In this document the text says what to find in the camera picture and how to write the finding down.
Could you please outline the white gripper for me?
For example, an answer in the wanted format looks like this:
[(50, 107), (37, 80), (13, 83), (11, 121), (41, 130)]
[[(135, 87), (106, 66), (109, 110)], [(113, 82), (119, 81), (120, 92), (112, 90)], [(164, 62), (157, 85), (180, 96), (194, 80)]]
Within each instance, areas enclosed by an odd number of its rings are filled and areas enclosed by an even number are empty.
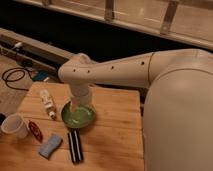
[(92, 101), (92, 92), (88, 84), (71, 84), (71, 102), (72, 108), (79, 105), (88, 106)]

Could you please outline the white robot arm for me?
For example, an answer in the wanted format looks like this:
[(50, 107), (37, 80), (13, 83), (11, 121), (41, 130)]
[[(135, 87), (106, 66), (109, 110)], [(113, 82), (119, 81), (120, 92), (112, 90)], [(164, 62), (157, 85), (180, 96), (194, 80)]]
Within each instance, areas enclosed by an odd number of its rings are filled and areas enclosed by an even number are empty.
[(91, 101), (91, 83), (148, 90), (145, 171), (213, 171), (213, 53), (167, 50), (102, 63), (79, 53), (58, 75), (83, 104)]

